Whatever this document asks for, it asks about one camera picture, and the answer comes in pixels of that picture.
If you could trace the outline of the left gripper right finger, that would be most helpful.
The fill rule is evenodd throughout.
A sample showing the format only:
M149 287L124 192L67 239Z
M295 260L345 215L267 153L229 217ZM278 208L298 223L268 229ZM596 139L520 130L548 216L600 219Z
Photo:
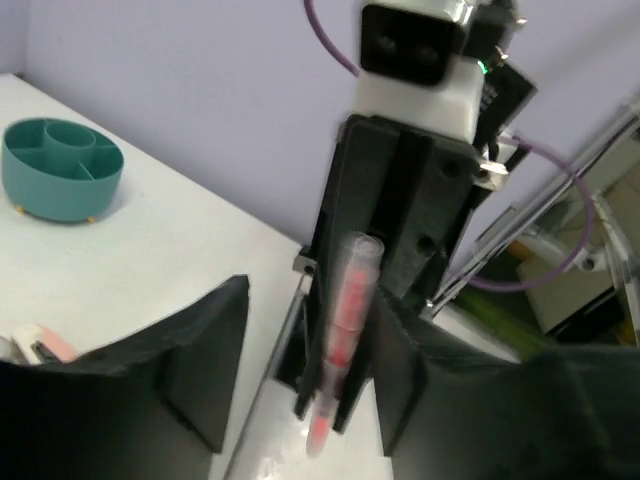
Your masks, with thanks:
M398 479L635 479L639 352L549 347L520 363L374 301L383 450Z

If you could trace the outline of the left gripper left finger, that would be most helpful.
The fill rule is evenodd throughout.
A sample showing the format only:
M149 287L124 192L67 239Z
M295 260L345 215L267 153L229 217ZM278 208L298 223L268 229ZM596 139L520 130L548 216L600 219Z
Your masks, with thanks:
M249 287L233 276L69 363L3 363L2 477L207 478L223 448Z

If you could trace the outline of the red transparent pen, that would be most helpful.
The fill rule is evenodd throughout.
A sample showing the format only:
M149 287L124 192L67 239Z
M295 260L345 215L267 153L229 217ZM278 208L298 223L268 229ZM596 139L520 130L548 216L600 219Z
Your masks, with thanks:
M343 243L330 289L322 354L322 378L309 423L306 454L318 456L333 426L344 382L364 330L380 274L383 243L353 233Z

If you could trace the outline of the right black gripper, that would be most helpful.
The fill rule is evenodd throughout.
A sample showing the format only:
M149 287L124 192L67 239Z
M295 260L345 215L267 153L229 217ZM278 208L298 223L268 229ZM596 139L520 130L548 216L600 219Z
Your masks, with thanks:
M311 292L329 305L344 242L355 233L385 247L379 284L413 310L434 299L473 210L478 155L464 141L378 116L340 127L309 254Z

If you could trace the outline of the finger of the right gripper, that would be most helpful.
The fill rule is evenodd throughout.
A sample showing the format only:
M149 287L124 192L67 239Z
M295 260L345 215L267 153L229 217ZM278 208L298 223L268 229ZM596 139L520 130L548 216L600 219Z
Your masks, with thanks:
M380 277L384 245L349 239L341 248L332 282L332 428L343 433L369 373L372 356L369 310Z
M332 219L324 227L323 235L320 238L313 280L305 303L307 339L310 347L294 404L294 414L299 420L302 420L306 415L321 383L330 290L336 269L335 265L347 230L348 224L345 221Z

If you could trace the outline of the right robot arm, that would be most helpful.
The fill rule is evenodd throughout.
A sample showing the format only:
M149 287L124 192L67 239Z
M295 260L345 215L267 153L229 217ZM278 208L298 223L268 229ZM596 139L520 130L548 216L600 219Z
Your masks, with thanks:
M366 1L352 113L341 124L312 242L315 264L305 366L294 411L323 379L320 344L343 245L359 233L384 247L378 290L422 310L472 213L487 198L480 157L535 93L505 60L513 1Z

